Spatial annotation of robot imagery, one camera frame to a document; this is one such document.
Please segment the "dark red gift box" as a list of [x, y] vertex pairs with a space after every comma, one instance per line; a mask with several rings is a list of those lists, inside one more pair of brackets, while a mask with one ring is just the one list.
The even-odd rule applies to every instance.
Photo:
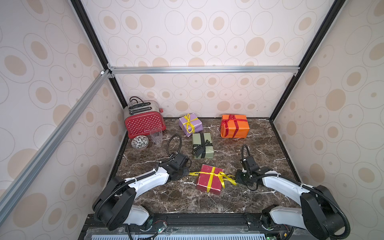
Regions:
[[196, 189], [219, 196], [223, 188], [219, 173], [224, 173], [224, 170], [203, 164], [198, 173]]

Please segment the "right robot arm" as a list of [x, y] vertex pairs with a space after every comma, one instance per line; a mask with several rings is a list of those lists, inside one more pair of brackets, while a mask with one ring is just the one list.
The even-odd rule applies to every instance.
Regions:
[[273, 189], [298, 204], [297, 208], [271, 205], [261, 213], [264, 229], [288, 226], [288, 235], [295, 228], [307, 230], [318, 240], [343, 240], [351, 233], [346, 214], [325, 186], [313, 187], [285, 177], [268, 167], [260, 167], [247, 145], [241, 150], [242, 169], [237, 170], [236, 182], [256, 191], [260, 186]]

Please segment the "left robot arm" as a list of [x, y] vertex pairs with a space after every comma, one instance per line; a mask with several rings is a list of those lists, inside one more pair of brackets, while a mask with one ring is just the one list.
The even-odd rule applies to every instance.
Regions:
[[93, 203], [94, 220], [110, 231], [123, 225], [149, 230], [154, 224], [153, 215], [146, 208], [134, 205], [134, 201], [151, 189], [189, 175], [190, 159], [181, 153], [181, 148], [182, 137], [174, 134], [167, 143], [168, 158], [161, 160], [153, 170], [133, 178], [113, 177]]

